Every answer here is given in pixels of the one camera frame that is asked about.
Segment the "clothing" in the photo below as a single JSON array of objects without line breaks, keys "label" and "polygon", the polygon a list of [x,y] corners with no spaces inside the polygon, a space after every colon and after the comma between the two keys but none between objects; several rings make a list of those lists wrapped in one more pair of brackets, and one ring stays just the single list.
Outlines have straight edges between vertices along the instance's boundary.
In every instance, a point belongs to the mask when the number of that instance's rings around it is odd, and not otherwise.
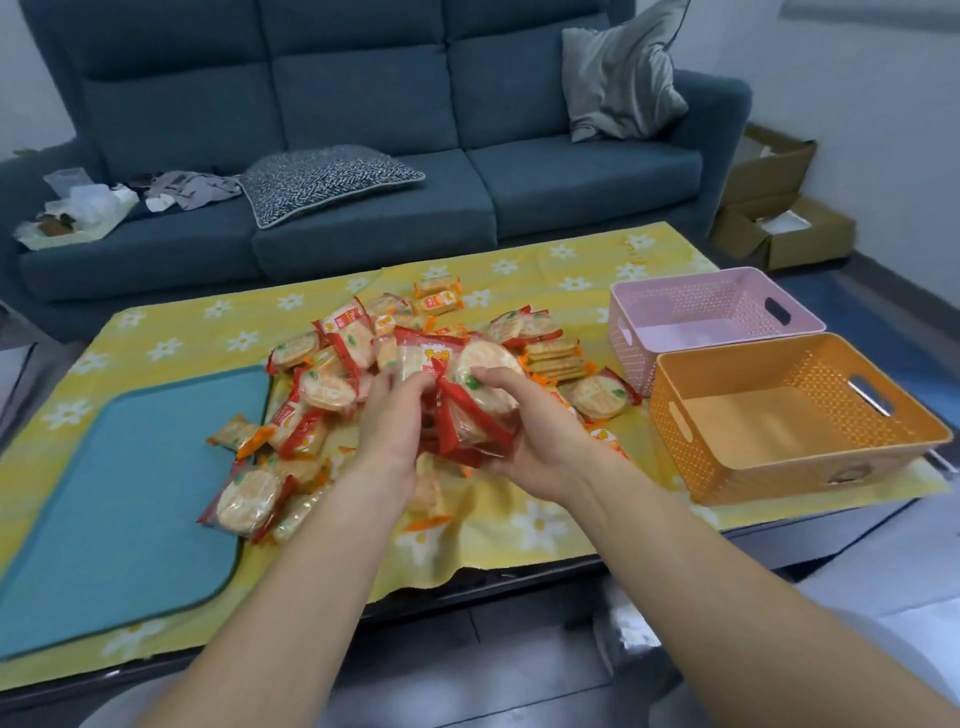
[{"label": "clothing", "polygon": [[217,177],[199,172],[166,172],[154,180],[147,198],[169,195],[183,209],[197,209],[209,203],[229,200],[243,189],[234,177]]}]

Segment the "plastic basket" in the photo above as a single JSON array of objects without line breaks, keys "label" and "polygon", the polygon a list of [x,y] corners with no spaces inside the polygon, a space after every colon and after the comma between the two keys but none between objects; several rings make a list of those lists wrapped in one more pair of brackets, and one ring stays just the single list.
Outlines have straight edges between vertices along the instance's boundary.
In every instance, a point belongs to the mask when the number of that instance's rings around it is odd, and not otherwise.
[{"label": "plastic basket", "polygon": [[826,328],[756,268],[614,283],[608,321],[627,380],[646,397],[658,354]]},{"label": "plastic basket", "polygon": [[952,438],[831,333],[662,354],[650,416],[704,505],[868,482]]}]

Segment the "sofa backrest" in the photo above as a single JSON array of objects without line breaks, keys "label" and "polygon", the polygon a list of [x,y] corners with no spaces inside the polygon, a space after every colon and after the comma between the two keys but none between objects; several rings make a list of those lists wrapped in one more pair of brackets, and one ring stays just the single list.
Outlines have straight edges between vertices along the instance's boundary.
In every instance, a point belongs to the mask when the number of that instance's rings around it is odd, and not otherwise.
[{"label": "sofa backrest", "polygon": [[444,0],[465,149],[564,133],[561,29],[606,28],[600,0]]},{"label": "sofa backrest", "polygon": [[20,0],[116,181],[283,149],[392,155],[567,129],[563,27],[604,0]]}]

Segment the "white flower pattern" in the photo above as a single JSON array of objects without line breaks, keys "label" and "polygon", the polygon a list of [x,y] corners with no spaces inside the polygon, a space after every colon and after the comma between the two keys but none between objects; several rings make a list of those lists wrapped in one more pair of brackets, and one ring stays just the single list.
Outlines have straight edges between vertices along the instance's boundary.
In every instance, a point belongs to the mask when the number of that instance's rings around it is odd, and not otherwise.
[{"label": "white flower pattern", "polygon": [[520,270],[520,266],[516,264],[515,260],[508,260],[505,257],[497,260],[491,268],[493,268],[494,273],[502,273],[504,276],[509,276],[511,273],[516,273]]},{"label": "white flower pattern", "polygon": [[449,272],[446,270],[445,265],[431,265],[426,269],[425,272],[420,274],[425,279],[434,279],[439,276],[449,276]]},{"label": "white flower pattern", "polygon": [[164,356],[173,356],[181,346],[183,346],[183,342],[180,339],[158,341],[156,342],[156,346],[147,352],[147,356],[149,356],[152,361],[159,361]]},{"label": "white flower pattern", "polygon": [[486,308],[490,305],[490,288],[484,288],[482,291],[474,291],[464,296],[464,303],[467,308]]},{"label": "white flower pattern", "polygon": [[424,528],[419,531],[404,531],[394,539],[394,544],[410,549],[414,564],[422,566],[432,560],[440,550],[440,537],[449,523],[441,523],[433,528]]},{"label": "white flower pattern", "polygon": [[75,375],[85,375],[94,369],[103,369],[107,366],[107,357],[104,353],[84,352],[84,355],[70,367],[70,372]]},{"label": "white flower pattern", "polygon": [[230,302],[230,299],[226,299],[225,301],[220,301],[218,299],[217,303],[210,306],[206,311],[204,311],[204,318],[219,319],[221,316],[224,315],[224,311],[232,311],[232,310],[233,310],[233,303]]},{"label": "white flower pattern", "polygon": [[560,260],[566,260],[569,257],[576,257],[577,251],[569,247],[566,243],[555,245],[550,249],[550,257],[558,257]]},{"label": "white flower pattern", "polygon": [[591,283],[589,280],[585,279],[583,276],[572,279],[570,276],[567,276],[564,279],[563,283],[559,283],[560,287],[564,291],[586,291],[590,288]]},{"label": "white flower pattern", "polygon": [[53,412],[40,419],[47,423],[47,429],[60,429],[64,425],[79,425],[80,418],[91,409],[87,400],[60,402]]},{"label": "white flower pattern", "polygon": [[656,242],[656,240],[646,233],[642,233],[640,235],[631,235],[627,238],[627,244],[635,251],[642,251],[647,248],[651,248]]},{"label": "white flower pattern", "polygon": [[510,523],[520,530],[520,548],[533,551],[541,548],[551,554],[557,552],[558,536],[565,536],[569,530],[561,520],[560,506],[554,503],[540,504],[535,500],[527,501],[526,513],[514,513]]},{"label": "white flower pattern", "polygon": [[284,311],[292,311],[294,308],[303,305],[303,295],[291,293],[289,296],[280,296],[276,301],[277,308],[282,308]]},{"label": "white flower pattern", "polygon": [[120,314],[120,321],[117,322],[117,326],[120,328],[139,326],[146,316],[147,314],[143,311],[124,311]]},{"label": "white flower pattern", "polygon": [[245,352],[250,344],[255,344],[259,331],[241,331],[232,339],[227,340],[228,352]]},{"label": "white flower pattern", "polygon": [[158,635],[166,625],[166,619],[151,619],[150,621],[132,624],[114,635],[113,639],[104,645],[100,656],[109,657],[114,653],[119,653],[121,659],[132,660],[136,657],[137,650],[140,649],[140,643],[143,642],[144,638]]},{"label": "white flower pattern", "polygon": [[616,276],[621,280],[641,280],[647,278],[647,267],[636,263],[624,263],[616,266]]},{"label": "white flower pattern", "polygon": [[366,276],[361,276],[357,279],[350,279],[347,281],[347,291],[353,294],[359,293],[367,287],[369,282],[370,279],[368,279]]}]

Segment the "pink basket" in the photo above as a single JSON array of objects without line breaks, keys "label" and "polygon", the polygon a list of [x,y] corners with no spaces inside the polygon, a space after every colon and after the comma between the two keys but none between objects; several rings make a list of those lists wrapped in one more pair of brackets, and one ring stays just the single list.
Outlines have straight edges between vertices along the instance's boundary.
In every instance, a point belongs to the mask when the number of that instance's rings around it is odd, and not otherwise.
[{"label": "pink basket", "polygon": [[657,355],[826,329],[756,268],[614,283],[608,335],[627,379],[649,397]]}]

